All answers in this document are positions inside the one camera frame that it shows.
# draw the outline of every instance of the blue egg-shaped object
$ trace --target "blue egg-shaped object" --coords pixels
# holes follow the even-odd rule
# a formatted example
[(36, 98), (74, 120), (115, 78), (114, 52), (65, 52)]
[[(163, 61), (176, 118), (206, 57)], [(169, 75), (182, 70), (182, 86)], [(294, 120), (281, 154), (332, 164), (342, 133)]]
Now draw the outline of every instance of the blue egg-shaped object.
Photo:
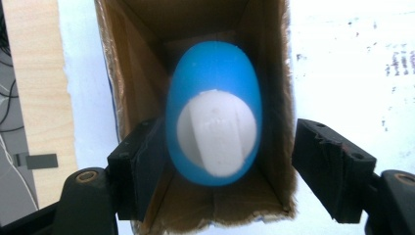
[(237, 46), (199, 43), (180, 59), (166, 107), (167, 148), (190, 181), (219, 186), (251, 167), (262, 126), (253, 65)]

